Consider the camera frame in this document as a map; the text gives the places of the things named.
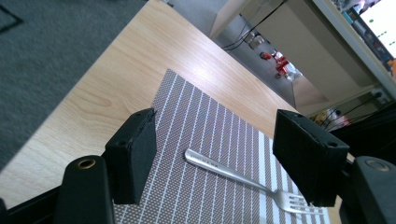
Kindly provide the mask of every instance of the gray carpet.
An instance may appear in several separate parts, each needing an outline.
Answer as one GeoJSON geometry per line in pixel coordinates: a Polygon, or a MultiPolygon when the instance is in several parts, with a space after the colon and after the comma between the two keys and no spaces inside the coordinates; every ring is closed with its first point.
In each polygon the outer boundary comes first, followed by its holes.
{"type": "Polygon", "coordinates": [[[0,170],[145,3],[0,1],[0,170]]]}

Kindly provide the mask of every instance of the fork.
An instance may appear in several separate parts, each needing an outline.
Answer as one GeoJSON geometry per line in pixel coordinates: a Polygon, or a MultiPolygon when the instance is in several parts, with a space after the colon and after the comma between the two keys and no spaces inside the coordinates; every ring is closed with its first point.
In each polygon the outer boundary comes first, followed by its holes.
{"type": "Polygon", "coordinates": [[[324,215],[322,209],[309,206],[305,203],[304,197],[301,195],[286,192],[277,189],[271,191],[267,187],[261,185],[259,182],[251,178],[237,173],[235,170],[218,163],[200,153],[191,149],[186,149],[184,156],[189,163],[202,167],[208,171],[214,172],[218,175],[229,177],[233,180],[250,185],[253,188],[265,191],[265,194],[274,199],[276,205],[290,213],[307,214],[307,215],[324,215]]]}

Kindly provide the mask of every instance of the striped placemat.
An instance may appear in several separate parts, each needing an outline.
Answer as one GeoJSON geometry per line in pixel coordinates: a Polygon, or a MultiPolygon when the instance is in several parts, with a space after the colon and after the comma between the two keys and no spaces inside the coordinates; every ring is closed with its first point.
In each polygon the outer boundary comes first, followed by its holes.
{"type": "Polygon", "coordinates": [[[330,223],[280,211],[271,198],[184,159],[199,151],[270,189],[298,193],[272,140],[168,70],[156,95],[158,151],[140,205],[115,205],[118,223],[330,223]]]}

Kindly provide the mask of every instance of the desk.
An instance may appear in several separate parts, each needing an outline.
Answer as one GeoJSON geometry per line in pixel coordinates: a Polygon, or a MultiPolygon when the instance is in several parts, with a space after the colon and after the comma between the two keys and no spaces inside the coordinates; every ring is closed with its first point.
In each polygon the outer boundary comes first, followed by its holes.
{"type": "Polygon", "coordinates": [[[75,158],[101,155],[132,113],[151,106],[168,68],[271,138],[276,110],[293,110],[172,8],[151,0],[0,174],[7,207],[59,186],[75,158]]]}

